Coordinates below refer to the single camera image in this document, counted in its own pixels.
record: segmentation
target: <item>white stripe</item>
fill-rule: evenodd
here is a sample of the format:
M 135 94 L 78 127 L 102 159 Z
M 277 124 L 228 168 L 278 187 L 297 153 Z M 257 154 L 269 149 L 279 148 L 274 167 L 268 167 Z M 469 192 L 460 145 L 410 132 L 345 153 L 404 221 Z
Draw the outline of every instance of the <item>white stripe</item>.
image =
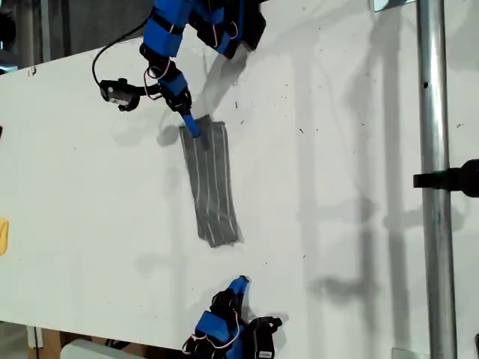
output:
M 253 338 L 254 338 L 254 357 L 257 358 L 257 338 L 256 338 L 256 330 L 257 327 L 253 330 Z
M 194 138 L 193 145 L 195 146 L 196 175 L 198 176 L 198 193 L 196 194 L 196 204 L 198 204 L 200 201 L 200 169 L 198 168 L 198 153 L 196 152 L 196 140 Z
M 208 198 L 207 198 L 207 222 L 208 222 L 208 229 L 210 230 L 211 233 L 211 240 L 213 241 L 213 244 L 215 244 L 215 236 L 213 235 L 213 231 L 211 230 L 210 226 L 210 174 L 208 173 L 208 156 L 207 156 L 207 151 L 204 150 L 204 161 L 207 164 L 207 188 L 208 188 Z
M 188 156 L 186 155 L 185 138 L 183 137 L 183 131 L 181 131 L 181 129 L 180 129 L 180 136 L 181 136 L 181 144 L 183 146 L 183 154 L 185 155 L 186 169 L 188 170 Z
M 221 229 L 221 222 L 219 221 L 219 211 L 221 211 L 220 205 L 219 205 L 219 190 L 218 190 L 218 174 L 216 173 L 216 151 L 215 151 L 215 131 L 213 126 L 211 126 L 211 144 L 213 145 L 213 168 L 215 170 L 215 184 L 216 184 L 216 198 L 218 200 L 218 213 L 217 213 L 217 219 L 218 219 L 218 229 L 219 229 L 219 234 L 222 237 L 222 241 L 225 242 L 225 238 L 223 236 L 223 232 Z
M 230 214 L 230 193 L 228 191 L 228 166 L 226 163 L 226 158 L 229 156 L 228 153 L 226 152 L 226 135 L 225 135 L 225 128 L 222 127 L 223 131 L 223 152 L 225 155 L 225 187 L 226 187 L 226 204 L 228 205 L 228 219 L 230 220 L 230 227 L 231 230 L 233 231 L 233 234 L 236 234 L 233 229 L 233 223 L 231 223 L 231 214 Z

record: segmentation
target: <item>gray towel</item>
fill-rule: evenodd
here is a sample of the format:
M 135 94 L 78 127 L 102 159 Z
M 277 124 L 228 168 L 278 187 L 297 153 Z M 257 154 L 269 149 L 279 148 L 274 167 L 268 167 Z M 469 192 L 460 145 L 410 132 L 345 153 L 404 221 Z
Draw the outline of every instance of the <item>gray towel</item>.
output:
M 201 137 L 180 128 L 186 167 L 195 203 L 198 236 L 211 247 L 236 242 L 237 218 L 231 195 L 228 134 L 223 122 L 197 120 Z

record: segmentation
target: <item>yellow object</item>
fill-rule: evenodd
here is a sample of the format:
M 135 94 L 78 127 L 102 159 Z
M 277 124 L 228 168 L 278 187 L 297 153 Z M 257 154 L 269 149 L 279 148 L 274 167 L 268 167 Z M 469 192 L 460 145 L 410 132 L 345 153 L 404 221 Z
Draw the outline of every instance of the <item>yellow object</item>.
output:
M 0 218 L 0 256 L 5 254 L 8 247 L 8 221 Z

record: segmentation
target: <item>silver pole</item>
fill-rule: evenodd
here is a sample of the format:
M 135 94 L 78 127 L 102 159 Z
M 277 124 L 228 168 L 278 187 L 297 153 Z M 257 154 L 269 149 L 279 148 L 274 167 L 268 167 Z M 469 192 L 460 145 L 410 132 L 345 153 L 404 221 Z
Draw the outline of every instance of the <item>silver pole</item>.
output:
M 449 168 L 444 0 L 417 0 L 422 173 Z M 451 195 L 423 189 L 431 359 L 457 359 Z
M 50 43 L 50 6 L 49 0 L 40 0 L 40 16 L 42 25 L 42 56 L 43 62 L 52 60 Z

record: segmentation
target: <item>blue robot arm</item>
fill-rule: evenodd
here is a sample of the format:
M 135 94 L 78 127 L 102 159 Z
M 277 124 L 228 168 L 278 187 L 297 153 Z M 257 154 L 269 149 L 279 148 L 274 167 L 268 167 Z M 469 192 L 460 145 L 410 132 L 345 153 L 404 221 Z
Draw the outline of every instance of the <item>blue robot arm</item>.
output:
M 256 318 L 249 325 L 241 319 L 248 279 L 240 276 L 213 297 L 210 311 L 201 316 L 183 353 L 195 359 L 274 358 L 272 334 L 282 326 L 279 318 Z
M 148 74 L 159 83 L 172 111 L 179 112 L 193 137 L 200 135 L 191 115 L 192 98 L 185 76 L 171 58 L 177 56 L 189 23 L 198 37 L 227 58 L 240 41 L 256 49 L 266 27 L 259 0 L 156 0 L 147 21 L 140 53 L 148 60 Z M 245 31 L 245 24 L 251 27 Z

